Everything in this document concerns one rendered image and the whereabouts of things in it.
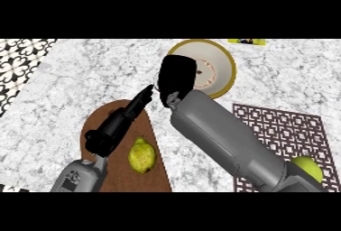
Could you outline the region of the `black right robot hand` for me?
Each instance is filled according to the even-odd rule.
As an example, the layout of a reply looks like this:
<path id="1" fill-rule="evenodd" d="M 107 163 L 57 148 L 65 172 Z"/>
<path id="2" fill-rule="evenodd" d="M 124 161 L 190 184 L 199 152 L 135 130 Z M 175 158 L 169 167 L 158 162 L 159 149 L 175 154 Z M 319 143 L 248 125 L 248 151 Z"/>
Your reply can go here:
<path id="1" fill-rule="evenodd" d="M 161 62 L 158 72 L 158 90 L 159 100 L 164 106 L 166 105 L 168 95 L 178 93 L 178 98 L 183 99 L 195 86 L 197 64 L 196 61 L 181 55 L 166 55 Z"/>

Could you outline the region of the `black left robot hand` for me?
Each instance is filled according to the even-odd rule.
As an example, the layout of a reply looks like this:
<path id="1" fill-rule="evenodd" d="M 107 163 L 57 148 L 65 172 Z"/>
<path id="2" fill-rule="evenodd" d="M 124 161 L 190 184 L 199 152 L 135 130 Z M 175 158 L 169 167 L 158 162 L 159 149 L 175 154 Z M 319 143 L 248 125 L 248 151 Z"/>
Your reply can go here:
<path id="1" fill-rule="evenodd" d="M 85 149 L 93 154 L 107 157 L 118 147 L 130 125 L 152 101 L 152 88 L 153 85 L 149 85 L 135 95 L 128 105 L 119 107 L 106 117 L 99 128 L 85 132 Z"/>

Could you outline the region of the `white bowl with yellow rim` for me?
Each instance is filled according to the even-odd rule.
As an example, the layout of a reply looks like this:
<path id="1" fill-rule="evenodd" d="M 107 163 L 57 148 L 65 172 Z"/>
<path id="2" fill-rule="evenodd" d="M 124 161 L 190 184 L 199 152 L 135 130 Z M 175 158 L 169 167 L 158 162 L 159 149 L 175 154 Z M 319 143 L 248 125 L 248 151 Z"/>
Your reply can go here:
<path id="1" fill-rule="evenodd" d="M 211 98 L 220 97 L 231 88 L 237 75 L 236 62 L 227 49 L 212 40 L 189 39 L 169 48 L 168 54 L 196 61 L 195 89 Z"/>

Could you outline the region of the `brown patterned placemat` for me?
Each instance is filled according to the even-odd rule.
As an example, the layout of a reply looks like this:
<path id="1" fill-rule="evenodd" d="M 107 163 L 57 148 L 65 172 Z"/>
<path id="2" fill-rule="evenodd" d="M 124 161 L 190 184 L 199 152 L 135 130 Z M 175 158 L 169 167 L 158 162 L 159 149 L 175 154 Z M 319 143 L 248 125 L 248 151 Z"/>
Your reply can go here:
<path id="1" fill-rule="evenodd" d="M 252 128 L 265 148 L 285 160 L 308 156 L 321 170 L 321 186 L 341 192 L 333 156 L 320 117 L 258 106 L 233 105 L 233 115 Z"/>

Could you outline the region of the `brown wooden cutting board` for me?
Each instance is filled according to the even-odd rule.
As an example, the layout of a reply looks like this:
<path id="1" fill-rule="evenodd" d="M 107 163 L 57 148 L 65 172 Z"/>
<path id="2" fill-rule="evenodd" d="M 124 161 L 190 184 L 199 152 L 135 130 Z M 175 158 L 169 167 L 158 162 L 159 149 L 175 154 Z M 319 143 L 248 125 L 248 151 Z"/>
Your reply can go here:
<path id="1" fill-rule="evenodd" d="M 146 111 L 134 119 L 122 141 L 107 157 L 100 192 L 171 192 Z"/>

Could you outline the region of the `yellow-green pear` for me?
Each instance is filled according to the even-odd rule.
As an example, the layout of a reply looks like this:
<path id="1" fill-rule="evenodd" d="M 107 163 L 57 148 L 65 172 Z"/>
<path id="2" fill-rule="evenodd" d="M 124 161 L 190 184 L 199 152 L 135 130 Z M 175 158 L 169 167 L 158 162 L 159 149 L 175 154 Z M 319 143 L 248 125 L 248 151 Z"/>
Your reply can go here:
<path id="1" fill-rule="evenodd" d="M 156 164 L 156 151 L 152 144 L 138 137 L 128 153 L 130 167 L 138 173 L 147 173 Z"/>

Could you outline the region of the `yellow printed packet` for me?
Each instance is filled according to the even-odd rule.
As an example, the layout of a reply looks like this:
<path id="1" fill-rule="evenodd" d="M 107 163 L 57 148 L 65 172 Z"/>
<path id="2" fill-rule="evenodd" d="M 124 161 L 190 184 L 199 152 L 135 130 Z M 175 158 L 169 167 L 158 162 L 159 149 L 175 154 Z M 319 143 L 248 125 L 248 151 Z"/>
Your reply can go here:
<path id="1" fill-rule="evenodd" d="M 265 39 L 227 39 L 227 42 L 251 45 L 265 45 Z"/>

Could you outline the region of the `green round fruit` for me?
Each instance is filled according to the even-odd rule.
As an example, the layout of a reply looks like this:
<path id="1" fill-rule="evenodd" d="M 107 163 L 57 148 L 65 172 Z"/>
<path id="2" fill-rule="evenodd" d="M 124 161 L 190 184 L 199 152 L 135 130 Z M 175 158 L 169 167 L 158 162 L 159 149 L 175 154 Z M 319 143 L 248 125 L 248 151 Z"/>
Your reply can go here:
<path id="1" fill-rule="evenodd" d="M 320 166 L 317 163 L 314 163 L 313 159 L 308 156 L 298 156 L 292 158 L 292 163 L 305 171 L 305 173 L 317 182 L 321 182 L 323 175 Z"/>

